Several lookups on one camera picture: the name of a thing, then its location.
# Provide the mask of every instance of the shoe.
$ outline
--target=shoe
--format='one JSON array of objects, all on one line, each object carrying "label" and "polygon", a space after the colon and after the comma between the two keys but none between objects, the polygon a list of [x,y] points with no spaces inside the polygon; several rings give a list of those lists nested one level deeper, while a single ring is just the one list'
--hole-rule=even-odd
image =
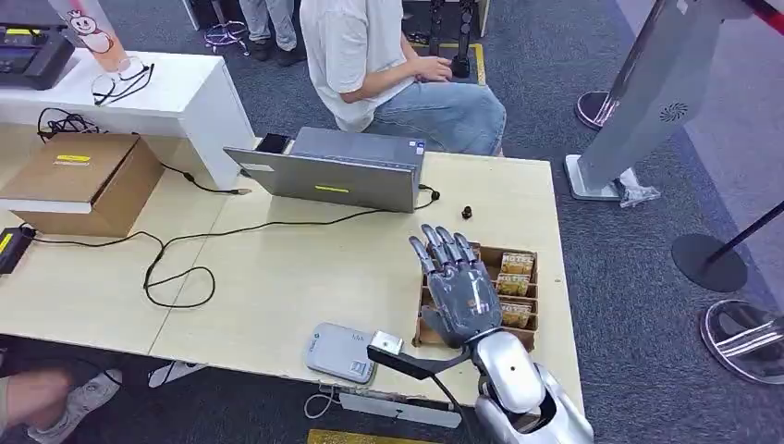
[{"label": "shoe", "polygon": [[248,51],[251,53],[251,57],[260,62],[264,62],[269,60],[274,46],[272,39],[251,40],[250,44],[248,44]]},{"label": "shoe", "polygon": [[[106,373],[117,382],[122,382],[122,373],[119,370],[108,370]],[[109,402],[119,389],[119,385],[101,373],[68,394],[66,411],[57,424],[44,431],[30,427],[27,431],[28,436],[40,444],[62,443],[73,433],[87,413]]]},{"label": "shoe", "polygon": [[280,55],[277,58],[277,64],[281,67],[290,67],[295,63],[308,59],[302,51],[297,51],[297,48],[294,48],[291,51],[284,51],[281,49],[279,53]]}]

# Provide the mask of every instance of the black printer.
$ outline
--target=black printer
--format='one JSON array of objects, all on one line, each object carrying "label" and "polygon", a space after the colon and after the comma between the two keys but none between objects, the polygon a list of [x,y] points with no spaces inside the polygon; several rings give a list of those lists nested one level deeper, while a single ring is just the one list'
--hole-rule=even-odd
[{"label": "black printer", "polygon": [[65,28],[0,22],[0,85],[52,88],[74,52]]}]

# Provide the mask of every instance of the office chair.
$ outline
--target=office chair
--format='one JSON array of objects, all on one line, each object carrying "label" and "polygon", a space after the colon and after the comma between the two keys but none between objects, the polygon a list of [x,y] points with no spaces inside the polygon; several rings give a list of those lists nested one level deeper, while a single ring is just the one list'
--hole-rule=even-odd
[{"label": "office chair", "polygon": [[217,54],[218,47],[238,44],[242,47],[242,54],[249,56],[248,46],[242,41],[242,35],[248,32],[248,27],[241,21],[226,20],[220,0],[212,0],[215,15],[218,17],[218,24],[204,32],[204,41],[208,48],[213,48],[213,54]]},{"label": "office chair", "polygon": [[761,384],[784,384],[784,315],[744,301],[721,301],[707,309],[700,332],[731,373]]}]

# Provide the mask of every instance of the cartoon face sticker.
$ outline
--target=cartoon face sticker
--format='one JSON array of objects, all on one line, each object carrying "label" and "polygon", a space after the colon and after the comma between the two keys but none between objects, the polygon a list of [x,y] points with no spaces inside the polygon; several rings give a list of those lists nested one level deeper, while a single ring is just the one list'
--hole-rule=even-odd
[{"label": "cartoon face sticker", "polygon": [[73,17],[72,15],[73,18],[70,21],[71,26],[76,32],[79,34],[92,34],[98,30],[98,24],[95,23],[94,18],[89,16],[82,16],[80,11],[71,12],[79,12],[76,17]]},{"label": "cartoon face sticker", "polygon": [[109,34],[98,28],[98,23],[95,22],[94,18],[82,15],[78,9],[68,11],[68,14],[71,17],[68,23],[79,35],[87,49],[98,54],[107,53],[112,49],[114,41],[109,37]]}]

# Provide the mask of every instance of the cardboard tray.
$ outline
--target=cardboard tray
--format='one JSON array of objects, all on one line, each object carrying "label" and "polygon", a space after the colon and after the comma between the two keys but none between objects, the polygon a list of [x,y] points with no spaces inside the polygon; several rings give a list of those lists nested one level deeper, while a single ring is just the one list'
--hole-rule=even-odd
[{"label": "cardboard tray", "polygon": [[[525,347],[525,350],[528,352],[532,352],[534,348],[534,334],[536,330],[539,328],[539,288],[537,285],[538,282],[538,268],[539,268],[539,259],[536,252],[529,252],[525,250],[512,250],[510,248],[497,248],[497,247],[485,247],[479,244],[472,243],[472,248],[474,249],[475,253],[478,253],[479,259],[484,261],[484,266],[487,268],[487,274],[490,275],[490,278],[493,279],[493,284],[496,284],[496,279],[498,278],[498,274],[501,272],[501,258],[504,253],[528,253],[533,255],[533,270],[531,272],[531,281],[528,284],[528,289],[525,292],[524,296],[509,296],[504,294],[499,294],[498,298],[501,302],[504,303],[520,303],[525,302],[531,304],[532,311],[531,315],[529,316],[528,323],[526,324],[525,328],[515,328],[515,327],[503,327],[504,330],[508,331],[509,333],[515,335],[522,345]],[[427,288],[427,277],[423,276],[422,286],[420,288],[420,311],[417,316],[417,328],[416,334],[411,341],[414,347],[421,347],[422,345],[442,345],[444,341],[438,336],[435,331],[429,328],[425,323],[424,319],[422,319],[422,310],[421,307],[425,305],[433,306],[433,296],[430,294],[430,290]]]}]

